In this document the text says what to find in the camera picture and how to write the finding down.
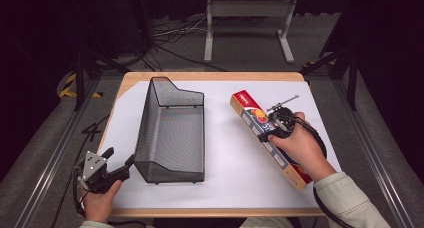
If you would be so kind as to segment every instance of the gray carpet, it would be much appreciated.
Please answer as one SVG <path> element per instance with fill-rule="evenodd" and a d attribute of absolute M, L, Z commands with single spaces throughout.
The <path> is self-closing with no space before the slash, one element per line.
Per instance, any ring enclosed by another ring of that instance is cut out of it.
<path fill-rule="evenodd" d="M 288 40 L 295 58 L 294 64 L 285 62 L 276 37 L 275 32 L 282 25 L 280 20 L 267 18 L 256 25 L 231 19 L 216 22 L 211 65 L 235 72 L 299 71 L 306 62 L 318 59 L 318 54 L 337 18 L 337 14 L 306 15 L 293 18 Z M 216 69 L 201 64 L 204 43 L 205 33 L 197 31 L 175 43 L 163 45 L 166 49 L 200 63 L 178 58 L 160 49 L 152 49 L 146 58 L 152 62 L 150 63 L 152 67 L 158 71 L 160 69 L 167 71 L 215 71 Z M 134 71 L 150 70 L 143 62 L 129 68 Z M 392 227 L 412 226 L 399 225 L 396 216 L 393 215 L 393 209 L 387 202 L 387 197 L 382 192 L 376 175 L 363 151 L 364 144 L 352 124 L 351 112 L 344 105 L 344 97 L 340 96 L 338 92 L 337 82 L 322 75 L 326 71 L 327 69 L 322 68 L 305 78 L 311 82 L 312 94 L 330 140 L 335 147 L 342 169 L 352 176 L 371 198 Z M 70 135 L 69 143 L 65 149 L 66 153 L 63 154 L 63 159 L 58 161 L 60 165 L 57 171 L 52 174 L 51 180 L 47 182 L 47 192 L 40 197 L 38 206 L 32 208 L 34 215 L 29 218 L 28 227 L 51 226 L 60 199 L 65 191 L 68 176 L 86 138 L 86 134 L 81 134 L 81 131 L 109 114 L 121 79 L 122 74 L 109 70 L 105 71 L 101 80 L 98 84 L 96 83 L 95 90 L 103 92 L 104 96 L 102 98 L 90 98 L 80 114 L 81 117 L 75 124 L 74 132 Z M 415 227 L 424 227 L 424 218 L 420 214 L 420 211 L 424 210 L 422 202 L 424 200 L 424 187 L 403 158 L 361 79 L 358 80 L 356 101 L 358 110 L 355 114 L 361 118 L 412 224 Z M 52 157 L 52 154 L 61 142 L 62 134 L 67 130 L 69 121 L 76 115 L 73 111 L 74 107 L 75 98 L 62 98 L 59 106 L 40 127 L 8 176 L 0 184 L 2 194 L 0 197 L 0 227 L 15 226 L 37 185 L 39 177 L 43 175 L 44 168 L 50 159 L 55 158 Z M 106 122 L 103 122 L 100 125 L 101 130 L 105 124 Z M 101 135 L 96 135 L 92 142 L 87 142 L 83 153 L 86 150 L 96 151 L 100 139 Z M 78 227 L 82 220 L 74 211 L 71 192 L 68 190 L 56 227 Z M 142 220 L 147 223 L 152 222 L 152 219 Z M 312 227 L 313 221 L 313 217 L 301 219 L 304 227 Z M 325 218 L 319 218 L 317 227 L 328 227 Z"/>

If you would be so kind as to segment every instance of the black mesh organizer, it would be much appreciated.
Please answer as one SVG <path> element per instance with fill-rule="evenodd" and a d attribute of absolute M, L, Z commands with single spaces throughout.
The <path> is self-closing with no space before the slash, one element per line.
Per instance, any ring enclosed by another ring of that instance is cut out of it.
<path fill-rule="evenodd" d="M 202 182 L 205 177 L 204 94 L 153 77 L 147 90 L 135 167 L 147 183 Z"/>

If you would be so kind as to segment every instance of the hand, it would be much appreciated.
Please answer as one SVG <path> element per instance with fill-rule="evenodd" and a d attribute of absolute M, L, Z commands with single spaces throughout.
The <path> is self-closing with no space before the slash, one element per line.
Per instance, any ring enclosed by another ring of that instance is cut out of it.
<path fill-rule="evenodd" d="M 113 198 L 118 193 L 122 181 L 117 180 L 104 194 L 94 194 L 83 189 L 85 219 L 87 221 L 96 221 L 105 223 L 109 221 L 109 216 L 112 213 Z"/>
<path fill-rule="evenodd" d="M 305 114 L 302 112 L 294 113 L 294 116 L 305 120 Z M 290 158 L 299 163 L 315 182 L 336 173 L 336 170 L 322 154 L 315 138 L 298 123 L 296 123 L 293 133 L 288 138 L 282 139 L 270 135 L 268 140 L 283 149 Z"/>

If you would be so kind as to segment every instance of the person's left hand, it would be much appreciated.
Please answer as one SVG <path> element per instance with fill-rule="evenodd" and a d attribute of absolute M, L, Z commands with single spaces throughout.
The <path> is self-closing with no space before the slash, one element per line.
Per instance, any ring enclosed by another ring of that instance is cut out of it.
<path fill-rule="evenodd" d="M 112 213 L 113 198 L 118 193 L 121 187 L 122 181 L 117 180 L 104 194 L 87 193 L 83 189 L 82 197 L 84 197 L 83 203 L 85 208 L 85 219 L 87 221 L 96 221 L 105 223 L 109 221 L 109 216 Z"/>

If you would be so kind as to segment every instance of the cardboard box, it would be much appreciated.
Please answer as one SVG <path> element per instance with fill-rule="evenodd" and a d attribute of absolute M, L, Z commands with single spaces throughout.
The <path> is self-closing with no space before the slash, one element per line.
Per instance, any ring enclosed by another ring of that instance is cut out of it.
<path fill-rule="evenodd" d="M 233 94 L 230 104 L 256 136 L 276 129 L 274 123 L 268 120 L 265 111 L 262 110 L 247 91 L 242 90 Z M 296 189 L 300 190 L 312 181 L 309 175 L 303 171 L 303 168 L 290 159 L 283 150 L 275 147 L 271 142 L 262 144 Z"/>

